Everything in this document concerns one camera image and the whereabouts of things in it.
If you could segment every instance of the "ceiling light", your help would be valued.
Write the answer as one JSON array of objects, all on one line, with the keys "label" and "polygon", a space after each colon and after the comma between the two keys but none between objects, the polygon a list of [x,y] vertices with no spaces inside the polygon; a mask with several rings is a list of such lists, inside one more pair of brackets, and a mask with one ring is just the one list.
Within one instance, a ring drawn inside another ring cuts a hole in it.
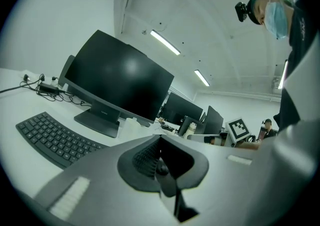
[{"label": "ceiling light", "polygon": [[280,81],[278,89],[282,89],[282,86],[284,85],[287,66],[288,66],[288,60],[285,60],[284,69],[283,69],[283,73],[282,73],[282,78],[281,78],[281,81]]},{"label": "ceiling light", "polygon": [[170,44],[163,36],[159,33],[152,30],[150,32],[152,36],[154,36],[157,40],[159,40],[162,44],[164,44],[167,48],[169,48],[172,52],[174,52],[177,56],[180,55],[180,51],[176,49],[172,44]]},{"label": "ceiling light", "polygon": [[202,74],[200,73],[199,70],[195,70],[194,71],[195,74],[197,74],[197,76],[202,80],[202,82],[207,86],[209,87],[209,83],[205,80],[204,76],[202,76]]}]

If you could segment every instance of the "dark t-shirt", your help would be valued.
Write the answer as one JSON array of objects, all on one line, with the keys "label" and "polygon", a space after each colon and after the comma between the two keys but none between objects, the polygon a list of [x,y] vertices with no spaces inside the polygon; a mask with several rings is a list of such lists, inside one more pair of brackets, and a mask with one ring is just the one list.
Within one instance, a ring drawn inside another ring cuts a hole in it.
[{"label": "dark t-shirt", "polygon": [[[316,35],[317,28],[308,15],[299,7],[294,7],[289,44],[292,52],[288,57],[285,79],[290,76],[305,56]],[[285,88],[282,89],[280,115],[276,122],[279,132],[300,120],[297,109]]]},{"label": "dark t-shirt", "polygon": [[263,139],[266,139],[266,138],[268,138],[268,137],[273,137],[273,136],[276,136],[276,132],[273,131],[272,129],[270,129],[269,132],[267,131],[267,132],[264,134]]}]

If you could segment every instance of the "blue surgical mask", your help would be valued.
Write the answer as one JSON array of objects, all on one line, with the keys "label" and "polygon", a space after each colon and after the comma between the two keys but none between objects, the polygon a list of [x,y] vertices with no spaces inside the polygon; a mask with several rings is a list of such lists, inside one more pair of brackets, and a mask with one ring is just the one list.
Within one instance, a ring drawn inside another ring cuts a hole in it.
[{"label": "blue surgical mask", "polygon": [[288,22],[285,7],[280,2],[269,2],[265,7],[264,24],[266,29],[277,39],[288,35]]}]

